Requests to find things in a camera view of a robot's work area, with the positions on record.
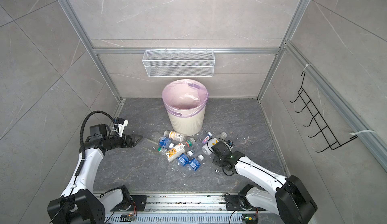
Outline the white yellow V bottle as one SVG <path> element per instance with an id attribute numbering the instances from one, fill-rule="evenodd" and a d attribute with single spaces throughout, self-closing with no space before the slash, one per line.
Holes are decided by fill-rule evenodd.
<path id="1" fill-rule="evenodd" d="M 223 141 L 225 142 L 226 141 L 226 138 L 227 138 L 227 133 L 226 132 L 222 132 L 220 133 L 218 136 L 215 136 L 215 137 L 211 137 L 206 144 L 204 144 L 204 146 L 202 147 L 202 151 L 205 155 L 207 156 L 210 156 L 211 154 L 213 154 L 213 150 L 212 150 L 212 147 L 217 144 L 218 142 L 220 141 Z"/>

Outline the Ganten purple label bottle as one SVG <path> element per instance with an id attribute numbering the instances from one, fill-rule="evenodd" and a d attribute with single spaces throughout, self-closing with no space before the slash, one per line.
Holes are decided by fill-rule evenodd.
<path id="1" fill-rule="evenodd" d="M 198 140 L 196 140 L 196 142 L 193 144 L 192 146 L 192 152 L 193 153 L 198 153 L 201 151 L 203 145 L 205 145 L 208 140 L 213 136 L 213 134 L 211 132 L 207 132 L 206 134 L 204 134 L 203 136 L 201 136 Z"/>

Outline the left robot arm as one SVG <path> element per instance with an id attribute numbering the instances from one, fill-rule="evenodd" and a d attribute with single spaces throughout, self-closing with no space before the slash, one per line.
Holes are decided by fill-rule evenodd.
<path id="1" fill-rule="evenodd" d="M 74 175 L 58 199 L 47 207 L 51 224 L 103 224 L 112 209 L 126 211 L 133 206 L 133 199 L 123 185 L 96 197 L 93 185 L 98 167 L 108 150 L 132 148 L 141 135 L 106 136 L 81 145 Z"/>

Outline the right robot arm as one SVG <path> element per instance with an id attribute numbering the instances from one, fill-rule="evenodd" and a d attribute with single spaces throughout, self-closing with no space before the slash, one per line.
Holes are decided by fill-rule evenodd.
<path id="1" fill-rule="evenodd" d="M 245 186 L 238 193 L 238 211 L 264 209 L 278 215 L 286 224 L 308 224 L 318 207 L 303 182 L 296 176 L 285 177 L 253 162 L 245 154 L 231 151 L 222 141 L 210 147 L 213 164 L 232 175 L 244 176 L 259 187 Z"/>

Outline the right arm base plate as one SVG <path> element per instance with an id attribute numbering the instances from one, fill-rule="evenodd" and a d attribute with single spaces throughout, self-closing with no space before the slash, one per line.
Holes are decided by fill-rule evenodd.
<path id="1" fill-rule="evenodd" d="M 223 195 L 223 199 L 226 203 L 226 209 L 228 211 L 249 211 L 250 208 L 247 208 L 242 204 L 242 202 L 239 199 L 238 195 L 232 195 L 229 193 L 226 193 Z"/>

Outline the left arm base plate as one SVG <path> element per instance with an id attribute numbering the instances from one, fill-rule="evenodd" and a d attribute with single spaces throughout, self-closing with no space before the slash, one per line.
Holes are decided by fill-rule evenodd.
<path id="1" fill-rule="evenodd" d="M 124 203 L 116 205 L 111 212 L 144 212 L 147 198 L 147 195 L 131 195 L 130 200 L 124 200 Z"/>

